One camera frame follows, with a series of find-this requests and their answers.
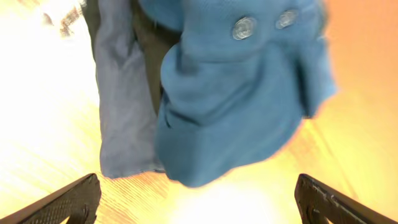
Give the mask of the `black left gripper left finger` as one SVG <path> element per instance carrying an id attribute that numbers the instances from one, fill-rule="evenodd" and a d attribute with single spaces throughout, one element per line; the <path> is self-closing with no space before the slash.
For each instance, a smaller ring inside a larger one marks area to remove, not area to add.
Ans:
<path id="1" fill-rule="evenodd" d="M 94 224 L 100 199 L 100 181 L 91 173 L 2 218 L 1 224 Z"/>

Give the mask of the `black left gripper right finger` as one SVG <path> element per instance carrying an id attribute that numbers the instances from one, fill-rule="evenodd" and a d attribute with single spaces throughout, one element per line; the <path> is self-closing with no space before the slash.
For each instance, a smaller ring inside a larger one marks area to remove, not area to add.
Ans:
<path id="1" fill-rule="evenodd" d="M 303 224 L 397 224 L 307 174 L 298 176 L 294 197 Z"/>

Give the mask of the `teal blue polo shirt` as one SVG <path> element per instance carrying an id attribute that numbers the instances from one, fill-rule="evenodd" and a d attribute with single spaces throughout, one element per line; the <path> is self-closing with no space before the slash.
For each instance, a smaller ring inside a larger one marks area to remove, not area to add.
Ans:
<path id="1" fill-rule="evenodd" d="M 336 93 L 319 0 L 139 1 L 180 38 L 160 66 L 155 151 L 206 185 L 272 157 Z"/>

